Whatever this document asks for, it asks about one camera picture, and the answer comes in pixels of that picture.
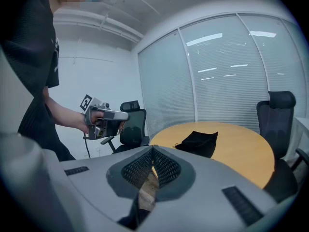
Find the chair armrest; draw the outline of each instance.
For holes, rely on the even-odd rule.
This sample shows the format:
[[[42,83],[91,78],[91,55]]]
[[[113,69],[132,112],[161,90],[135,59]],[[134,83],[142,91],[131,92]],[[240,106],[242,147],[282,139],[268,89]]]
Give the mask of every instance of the chair armrest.
[[[296,149],[296,153],[299,154],[300,158],[309,166],[309,156],[301,149]]]
[[[115,138],[114,136],[105,138],[105,139],[101,142],[101,144],[102,144],[102,145],[105,145],[106,143],[108,143],[109,141],[111,141],[111,140],[114,139],[114,138]]]
[[[144,136],[140,145],[141,146],[148,146],[149,145],[149,141],[150,141],[150,138],[148,136]]]

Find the black office chair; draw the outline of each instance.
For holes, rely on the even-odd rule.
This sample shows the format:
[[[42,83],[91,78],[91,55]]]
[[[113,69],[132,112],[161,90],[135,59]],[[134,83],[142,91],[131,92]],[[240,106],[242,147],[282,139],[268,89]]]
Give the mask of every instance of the black office chair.
[[[281,159],[289,147],[295,105],[295,96],[291,92],[280,91],[269,92],[269,101],[260,101],[256,106],[260,135],[269,143],[275,156],[275,171],[264,190],[277,202],[297,193],[293,171],[301,161],[309,165],[309,157],[301,149],[296,149],[299,157],[291,168]]]
[[[130,118],[125,123],[120,133],[120,142],[123,144],[115,149],[112,144],[112,137],[104,139],[101,144],[108,143],[112,148],[113,154],[134,149],[140,146],[148,146],[149,137],[145,136],[146,110],[141,109],[138,101],[122,103],[120,111],[129,113]]]

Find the mesh chair back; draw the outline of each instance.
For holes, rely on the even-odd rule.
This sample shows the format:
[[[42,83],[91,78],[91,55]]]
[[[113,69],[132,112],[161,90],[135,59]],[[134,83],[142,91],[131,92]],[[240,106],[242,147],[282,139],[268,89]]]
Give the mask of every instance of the mesh chair back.
[[[138,101],[125,102],[120,110],[130,115],[120,133],[120,142],[123,145],[140,146],[145,136],[146,110],[140,109]]]
[[[260,135],[271,146],[275,159],[285,156],[290,143],[296,102],[294,95],[287,92],[269,92],[269,101],[260,101],[256,106]]]

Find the round wooden table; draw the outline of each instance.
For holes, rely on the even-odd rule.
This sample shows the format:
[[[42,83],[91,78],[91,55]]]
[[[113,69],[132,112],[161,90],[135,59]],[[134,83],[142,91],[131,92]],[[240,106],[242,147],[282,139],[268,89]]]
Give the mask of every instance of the round wooden table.
[[[263,188],[274,171],[274,154],[268,142],[256,132],[242,126],[219,122],[186,123],[166,128],[151,141],[151,145],[173,148],[192,131],[219,132],[211,159],[217,160]]]

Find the ceiling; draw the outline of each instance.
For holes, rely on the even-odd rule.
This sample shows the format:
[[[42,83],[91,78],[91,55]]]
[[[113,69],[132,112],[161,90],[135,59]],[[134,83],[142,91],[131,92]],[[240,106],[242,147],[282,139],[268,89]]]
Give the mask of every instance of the ceiling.
[[[163,18],[186,7],[210,0],[101,0],[82,2],[60,9],[55,22],[78,22],[118,34],[137,43],[146,31]]]

